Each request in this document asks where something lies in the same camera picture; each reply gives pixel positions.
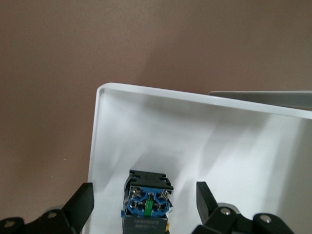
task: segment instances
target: brown background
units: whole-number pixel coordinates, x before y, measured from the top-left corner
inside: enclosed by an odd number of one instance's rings
[[[1,1],[0,219],[87,180],[96,88],[312,90],[312,1]]]

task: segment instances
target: black robotic claw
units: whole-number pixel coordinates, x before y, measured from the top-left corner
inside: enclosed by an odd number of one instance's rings
[[[206,182],[197,182],[196,203],[203,225],[192,234],[294,234],[273,214],[256,214],[249,220],[229,206],[219,206]]]
[[[83,183],[60,210],[24,224],[20,217],[0,221],[0,234],[79,234],[94,207],[93,185]]]

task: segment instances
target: white tray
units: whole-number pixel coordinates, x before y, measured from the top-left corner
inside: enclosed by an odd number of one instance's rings
[[[243,215],[280,216],[312,230],[312,112],[108,83],[97,90],[89,181],[95,208],[85,234],[122,234],[129,170],[165,173],[174,187],[170,233],[200,224],[196,181]]]

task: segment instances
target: metal screw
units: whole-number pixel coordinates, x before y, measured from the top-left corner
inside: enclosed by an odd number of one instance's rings
[[[14,224],[15,224],[14,221],[9,221],[9,220],[8,220],[8,221],[6,221],[4,227],[5,227],[5,228],[10,228],[10,227],[14,226]]]
[[[222,208],[222,209],[221,209],[221,212],[222,212],[224,215],[230,215],[230,214],[231,214],[231,211],[230,211],[228,208]]]
[[[58,215],[57,213],[52,212],[52,213],[48,214],[48,218],[54,218],[57,215]]]
[[[271,223],[272,222],[272,219],[269,216],[265,215],[265,214],[260,215],[260,218],[261,218],[261,220],[263,222],[266,222],[266,223]]]

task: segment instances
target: green component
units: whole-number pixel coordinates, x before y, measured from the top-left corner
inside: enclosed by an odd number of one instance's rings
[[[145,203],[144,216],[148,216],[148,217],[151,216],[153,202],[154,202],[153,196],[148,195],[146,203]]]

